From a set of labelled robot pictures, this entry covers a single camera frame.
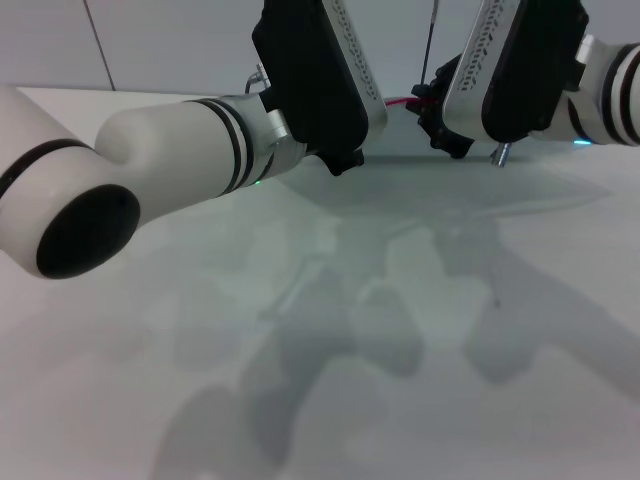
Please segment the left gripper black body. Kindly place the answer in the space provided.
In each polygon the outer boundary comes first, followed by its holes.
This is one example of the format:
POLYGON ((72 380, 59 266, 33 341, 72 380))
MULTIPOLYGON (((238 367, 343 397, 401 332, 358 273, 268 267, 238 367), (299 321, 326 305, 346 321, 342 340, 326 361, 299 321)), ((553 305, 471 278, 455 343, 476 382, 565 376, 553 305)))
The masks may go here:
POLYGON ((345 3, 267 1, 252 41, 293 139, 334 176, 363 165, 388 115, 345 3))

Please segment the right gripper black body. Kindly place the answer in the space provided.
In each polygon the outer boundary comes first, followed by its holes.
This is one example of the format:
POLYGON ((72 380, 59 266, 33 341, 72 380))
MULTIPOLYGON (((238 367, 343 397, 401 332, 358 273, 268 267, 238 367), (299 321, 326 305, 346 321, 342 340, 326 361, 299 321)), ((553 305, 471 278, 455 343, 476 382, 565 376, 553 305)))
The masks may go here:
POLYGON ((443 103, 445 126, 498 143, 547 129, 580 82, 588 23, 579 1, 483 1, 443 103))

